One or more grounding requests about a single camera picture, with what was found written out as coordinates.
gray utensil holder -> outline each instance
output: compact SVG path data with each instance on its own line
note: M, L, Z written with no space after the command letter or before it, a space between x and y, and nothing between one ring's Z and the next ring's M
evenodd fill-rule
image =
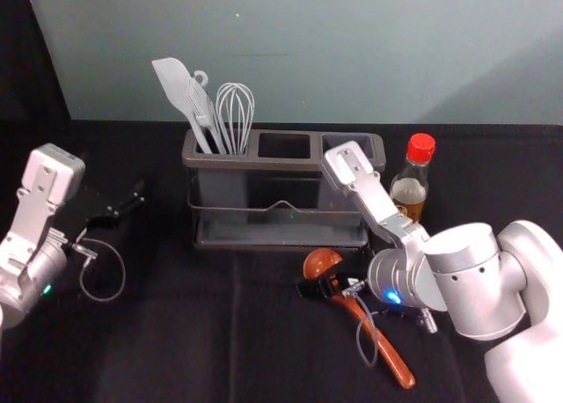
M196 221L195 244L366 245L362 217L320 172L324 152L348 141L358 142L383 172L383 140L374 134L254 129L244 155L221 155L202 153L189 130L182 159Z

black tablecloth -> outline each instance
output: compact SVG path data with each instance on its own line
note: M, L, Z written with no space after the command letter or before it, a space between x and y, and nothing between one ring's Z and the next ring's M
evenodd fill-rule
M498 232L529 219L563 243L560 128L299 128L378 133L386 186L408 136L432 133L437 152L423 219L430 234L471 221ZM77 287L81 261L71 259L54 292L4 332L0 401L496 401L483 363L491 344L458 336L445 315L432 336L409 319L378 319L417 377L416 388L403 391L383 361L374 369L362 364L346 313L296 296L305 252L195 251L180 157L185 132L171 123L0 126L2 231L28 153L44 142L83 158L83 183L102 193L120 197L139 178L148 180L147 204L117 231L102 233L126 261L124 294L111 304L87 300Z

bottle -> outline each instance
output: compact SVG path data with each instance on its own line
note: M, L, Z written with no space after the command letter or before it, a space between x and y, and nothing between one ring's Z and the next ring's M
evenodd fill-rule
M428 164L434 155L436 141L431 135L411 136L403 169L391 183L391 198L401 214L415 223L420 220L428 195Z

red bottle cap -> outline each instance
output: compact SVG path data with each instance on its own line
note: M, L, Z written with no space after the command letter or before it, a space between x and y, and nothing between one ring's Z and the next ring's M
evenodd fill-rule
M417 133L408 141L406 157L417 164L429 163L436 150L436 141L431 135Z

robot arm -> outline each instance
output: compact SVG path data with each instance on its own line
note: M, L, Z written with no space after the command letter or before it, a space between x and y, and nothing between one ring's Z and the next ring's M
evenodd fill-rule
M31 152L16 215L0 244L0 331L17 325L64 269L68 240L51 225L84 170L81 159L51 143Z
M511 333L527 311L531 328L485 355L489 381L502 402L559 395L559 373L549 364L563 357L563 252L545 231L519 221L495 238L489 225L471 223L430 238L394 208L357 143L329 150L321 169L336 191L352 195L370 229L397 247L369 264L365 282L376 297L447 309L460 334L480 341Z

